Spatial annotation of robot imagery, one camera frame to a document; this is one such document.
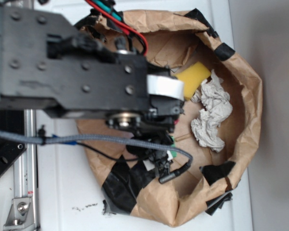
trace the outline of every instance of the paper bag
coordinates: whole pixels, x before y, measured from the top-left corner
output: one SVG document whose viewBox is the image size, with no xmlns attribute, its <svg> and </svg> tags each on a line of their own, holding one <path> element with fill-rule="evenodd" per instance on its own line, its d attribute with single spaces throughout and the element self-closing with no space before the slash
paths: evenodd
<svg viewBox="0 0 289 231">
<path fill-rule="evenodd" d="M 175 145 L 192 154 L 194 161 L 190 169 L 175 180 L 160 184 L 142 162 L 116 163 L 86 150 L 111 212 L 151 219 L 172 227 L 229 199 L 229 193 L 237 187 L 258 148 L 263 100 L 262 81 L 257 73 L 221 42 L 198 10 L 186 13 L 127 11 L 124 20 L 145 35 L 149 62 L 179 68 L 177 71 L 181 72 L 200 61 L 223 79 L 222 86 L 230 94 L 233 106 L 232 114 L 218 128 L 218 136 L 225 141 L 224 149 L 216 153 L 199 146 L 190 123 L 203 106 L 189 101 L 185 102 L 184 114 L 180 115 L 173 136 Z M 109 28 L 101 16 L 92 26 L 105 36 L 108 48 L 114 49 L 113 40 L 121 34 Z M 80 120 L 78 128 L 82 134 L 132 137 L 127 132 L 108 129 L 102 120 Z M 134 157 L 121 144 L 86 143 L 115 158 Z M 178 155 L 171 168 L 179 168 L 185 162 L 185 157 Z"/>
</svg>

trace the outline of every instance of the bolt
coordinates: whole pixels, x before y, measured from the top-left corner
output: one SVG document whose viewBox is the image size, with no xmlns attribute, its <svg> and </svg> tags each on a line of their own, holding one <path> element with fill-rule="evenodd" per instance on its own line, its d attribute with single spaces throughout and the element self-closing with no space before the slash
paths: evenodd
<svg viewBox="0 0 289 231">
<path fill-rule="evenodd" d="M 119 123 L 119 125 L 120 125 L 120 127 L 128 127 L 130 124 L 129 124 L 129 122 L 126 122 L 126 121 L 122 121 L 122 122 L 120 122 Z"/>
<path fill-rule="evenodd" d="M 40 24 L 46 24 L 46 23 L 47 23 L 46 18 L 45 18 L 44 16 L 42 16 L 42 15 L 40 15 L 40 16 L 37 18 L 37 20 L 38 20 L 38 23 L 40 23 Z"/>
<path fill-rule="evenodd" d="M 17 209 L 21 214 L 23 214 L 29 210 L 29 206 L 25 202 L 20 202 L 17 206 Z"/>
<path fill-rule="evenodd" d="M 128 65 L 126 65 L 125 67 L 124 67 L 124 70 L 126 71 L 126 73 L 132 73 L 132 68 L 130 67 L 130 66 L 128 66 Z"/>
<path fill-rule="evenodd" d="M 89 63 L 88 62 L 83 62 L 82 64 L 81 64 L 81 67 L 82 67 L 82 69 L 84 69 L 84 70 L 89 70 L 89 68 L 90 68 L 90 65 L 89 65 Z"/>
<path fill-rule="evenodd" d="M 82 86 L 82 91 L 85 92 L 85 93 L 88 93 L 91 91 L 91 88 L 89 85 L 83 85 Z"/>
<path fill-rule="evenodd" d="M 46 70 L 46 63 L 45 62 L 39 62 L 37 67 L 39 70 L 44 71 L 44 70 Z"/>
<path fill-rule="evenodd" d="M 18 11 L 13 11 L 13 12 L 11 13 L 11 18 L 12 18 L 13 20 L 15 20 L 15 21 L 18 21 L 18 20 L 21 19 L 21 15 L 20 15 L 20 13 L 19 13 Z"/>
<path fill-rule="evenodd" d="M 18 69 L 20 67 L 20 63 L 17 59 L 12 59 L 10 61 L 10 67 L 14 69 Z"/>
<path fill-rule="evenodd" d="M 128 93 L 129 95 L 133 95 L 133 94 L 134 94 L 134 91 L 135 91 L 134 86 L 132 86 L 132 85 L 127 85 L 126 88 L 125 88 L 125 91 L 126 91 L 126 93 Z"/>
</svg>

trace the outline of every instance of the yellow sponge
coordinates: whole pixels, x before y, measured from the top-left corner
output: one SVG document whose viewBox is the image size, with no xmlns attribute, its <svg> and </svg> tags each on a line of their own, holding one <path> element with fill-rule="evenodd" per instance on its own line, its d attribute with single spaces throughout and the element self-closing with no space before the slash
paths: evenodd
<svg viewBox="0 0 289 231">
<path fill-rule="evenodd" d="M 202 81 L 211 76 L 211 71 L 202 63 L 197 62 L 175 76 L 184 82 L 184 97 L 190 100 Z"/>
</svg>

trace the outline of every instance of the crumpled tissue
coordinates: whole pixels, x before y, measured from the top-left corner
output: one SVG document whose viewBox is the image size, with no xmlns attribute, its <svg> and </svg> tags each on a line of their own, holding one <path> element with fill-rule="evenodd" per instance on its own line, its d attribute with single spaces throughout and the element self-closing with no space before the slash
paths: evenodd
<svg viewBox="0 0 289 231">
<path fill-rule="evenodd" d="M 194 103 L 201 101 L 206 108 L 199 111 L 199 116 L 191 122 L 191 127 L 200 146 L 220 152 L 225 142 L 217 137 L 217 128 L 230 116 L 233 108 L 229 102 L 230 95 L 222 88 L 222 79 L 217 77 L 214 70 L 211 79 L 209 83 L 205 79 L 201 83 L 201 92 L 197 90 L 191 99 Z"/>
</svg>

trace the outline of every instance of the screw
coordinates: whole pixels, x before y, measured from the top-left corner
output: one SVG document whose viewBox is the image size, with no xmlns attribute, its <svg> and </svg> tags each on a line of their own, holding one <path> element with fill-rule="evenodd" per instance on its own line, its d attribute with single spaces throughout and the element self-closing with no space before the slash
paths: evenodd
<svg viewBox="0 0 289 231">
<path fill-rule="evenodd" d="M 12 59 L 10 61 L 10 67 L 14 69 L 18 69 L 20 67 L 20 63 L 17 59 Z"/>
<path fill-rule="evenodd" d="M 134 91 L 135 91 L 134 86 L 132 86 L 132 85 L 126 86 L 125 91 L 126 91 L 126 93 L 128 93 L 129 95 L 133 95 L 133 94 L 134 94 Z"/>
<path fill-rule="evenodd" d="M 11 13 L 11 18 L 14 19 L 15 21 L 18 21 L 18 20 L 21 19 L 21 15 L 20 15 L 19 12 L 13 11 L 13 12 Z"/>
<path fill-rule="evenodd" d="M 88 62 L 83 62 L 82 64 L 81 64 L 81 67 L 82 67 L 82 69 L 84 69 L 84 70 L 89 70 L 89 68 L 90 68 L 90 65 L 89 65 L 89 63 Z"/>
<path fill-rule="evenodd" d="M 85 92 L 85 93 L 88 93 L 91 91 L 91 88 L 89 85 L 83 85 L 82 86 L 82 91 Z"/>
<path fill-rule="evenodd" d="M 178 114 L 179 112 L 180 112 L 180 108 L 179 107 L 173 107 L 172 108 L 172 113 Z"/>
<path fill-rule="evenodd" d="M 132 68 L 130 67 L 130 66 L 128 66 L 128 65 L 126 65 L 125 67 L 124 67 L 124 70 L 126 71 L 126 73 L 132 73 Z"/>
<path fill-rule="evenodd" d="M 46 70 L 46 63 L 45 62 L 39 62 L 37 67 L 39 70 L 44 71 L 44 70 Z"/>
<path fill-rule="evenodd" d="M 17 209 L 21 214 L 23 214 L 29 210 L 29 206 L 25 202 L 20 202 L 17 206 Z"/>
<path fill-rule="evenodd" d="M 42 15 L 40 15 L 40 16 L 37 18 L 37 20 L 38 20 L 38 23 L 40 23 L 40 24 L 46 24 L 46 23 L 47 23 L 46 18 L 45 18 L 44 16 L 42 16 Z"/>
<path fill-rule="evenodd" d="M 112 119 L 108 120 L 109 125 L 114 125 L 114 121 Z"/>
</svg>

